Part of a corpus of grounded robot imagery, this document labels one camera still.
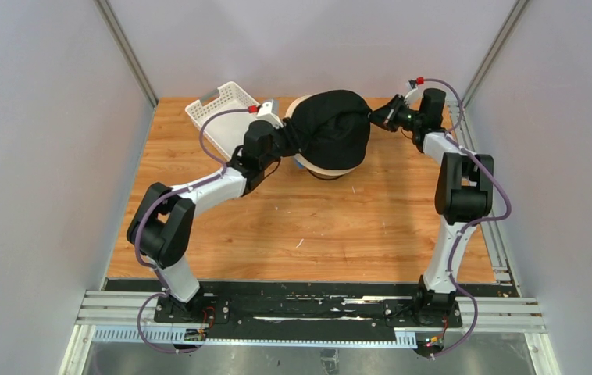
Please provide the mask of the beige bucket hat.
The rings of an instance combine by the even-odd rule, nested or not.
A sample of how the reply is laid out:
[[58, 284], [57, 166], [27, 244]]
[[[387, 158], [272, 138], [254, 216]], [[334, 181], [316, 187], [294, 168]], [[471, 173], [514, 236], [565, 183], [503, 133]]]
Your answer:
[[[286, 111], [286, 117], [291, 118], [293, 115], [293, 112], [296, 110], [296, 108], [307, 98], [311, 97], [311, 95], [304, 95], [301, 96], [299, 98], [296, 98], [287, 108]], [[303, 163], [305, 164], [305, 166], [307, 167], [307, 171], [313, 171], [315, 173], [320, 173], [320, 174], [325, 174], [325, 175], [330, 175], [330, 176], [337, 176], [337, 175], [347, 175], [349, 173], [351, 173], [355, 168], [351, 168], [351, 169], [342, 169], [342, 170], [329, 170], [329, 169], [324, 169], [322, 167], [316, 166], [315, 164], [309, 162], [305, 157], [303, 157], [301, 154], [297, 153], [294, 157], [302, 159]]]

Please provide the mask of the black hat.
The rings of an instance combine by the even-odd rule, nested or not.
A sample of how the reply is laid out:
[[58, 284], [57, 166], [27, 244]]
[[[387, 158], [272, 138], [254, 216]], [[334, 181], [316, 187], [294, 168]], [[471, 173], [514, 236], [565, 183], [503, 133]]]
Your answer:
[[311, 95], [291, 117], [303, 143], [301, 155], [324, 169], [359, 167], [366, 157], [370, 112], [366, 100], [353, 91]]

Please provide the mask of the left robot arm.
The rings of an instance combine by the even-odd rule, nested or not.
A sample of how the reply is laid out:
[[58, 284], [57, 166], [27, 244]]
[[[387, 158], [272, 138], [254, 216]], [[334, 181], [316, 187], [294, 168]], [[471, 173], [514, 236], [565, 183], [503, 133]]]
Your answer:
[[224, 202], [249, 195], [268, 177], [271, 165], [299, 151], [291, 119], [281, 123], [251, 122], [231, 159], [207, 177], [174, 187], [152, 184], [127, 229], [136, 255], [176, 300], [173, 310], [186, 323], [198, 321], [204, 312], [204, 302], [195, 296], [200, 283], [186, 257], [193, 222]]

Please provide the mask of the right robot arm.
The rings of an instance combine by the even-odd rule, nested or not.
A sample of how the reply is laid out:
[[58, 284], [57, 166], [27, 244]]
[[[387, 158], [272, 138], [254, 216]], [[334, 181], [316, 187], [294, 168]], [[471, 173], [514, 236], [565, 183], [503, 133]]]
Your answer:
[[493, 205], [488, 177], [494, 160], [489, 155], [465, 153], [442, 125], [446, 94], [436, 88], [423, 92], [418, 109], [402, 95], [369, 114], [370, 123], [390, 132], [411, 133], [419, 152], [435, 161], [440, 172], [434, 206], [440, 217], [434, 253], [411, 304], [413, 319], [429, 326], [454, 308], [455, 284], [468, 241], [476, 225]]

